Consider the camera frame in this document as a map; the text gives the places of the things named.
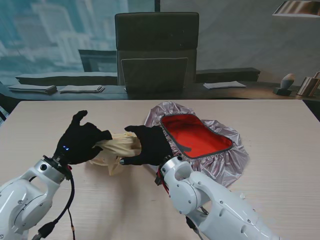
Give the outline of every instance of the cable connector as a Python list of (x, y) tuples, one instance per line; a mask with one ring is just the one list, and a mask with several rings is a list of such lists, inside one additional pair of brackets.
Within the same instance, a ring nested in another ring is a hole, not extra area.
[(32, 240), (45, 239), (54, 230), (55, 226), (56, 223), (53, 221), (46, 223), (38, 230), (38, 234), (35, 235)]

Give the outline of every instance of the wall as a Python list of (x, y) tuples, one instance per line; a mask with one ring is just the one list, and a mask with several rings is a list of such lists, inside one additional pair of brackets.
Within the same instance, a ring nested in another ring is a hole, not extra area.
[(320, 18), (272, 16), (282, 0), (161, 0), (162, 12), (200, 15), (197, 69), (253, 67), (259, 81), (320, 70)]

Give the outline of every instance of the dark desk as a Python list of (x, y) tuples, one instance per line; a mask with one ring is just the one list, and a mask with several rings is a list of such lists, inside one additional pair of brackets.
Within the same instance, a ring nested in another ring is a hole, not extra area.
[(206, 89), (203, 83), (194, 83), (186, 86), (181, 92), (165, 92), (153, 94), (137, 94), (130, 93), (124, 89), (124, 86), (107, 85), (105, 90), (100, 93), (59, 93), (52, 95), (33, 93), (33, 92), (11, 92), (9, 89), (0, 84), (0, 94), (3, 95), (7, 101), (66, 101), (66, 100), (206, 100), (206, 99), (301, 99), (320, 101), (320, 91), (316, 92), (313, 97), (301, 97), (296, 95), (298, 86), (292, 86), (293, 91), (291, 96), (279, 96), (273, 93), (275, 87), (279, 87), (277, 83), (269, 82), (252, 82), (240, 81), (245, 84), (247, 88), (222, 88), (222, 89)]

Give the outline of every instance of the drawstring bag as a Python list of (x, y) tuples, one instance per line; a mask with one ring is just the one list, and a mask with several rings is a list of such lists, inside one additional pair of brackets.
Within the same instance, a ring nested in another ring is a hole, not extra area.
[(249, 155), (240, 134), (217, 120), (200, 120), (195, 112), (174, 102), (152, 108), (147, 127), (160, 126), (173, 154), (181, 155), (194, 171), (200, 171), (225, 187), (242, 174)]

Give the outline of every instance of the beige plastic bag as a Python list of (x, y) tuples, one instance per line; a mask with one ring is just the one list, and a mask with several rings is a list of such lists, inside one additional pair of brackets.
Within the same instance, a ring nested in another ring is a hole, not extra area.
[(141, 152), (141, 144), (132, 132), (112, 133), (112, 140), (103, 140), (96, 144), (103, 150), (92, 160), (91, 164), (108, 166), (109, 175), (119, 174), (124, 166), (119, 164), (124, 157), (133, 157)]

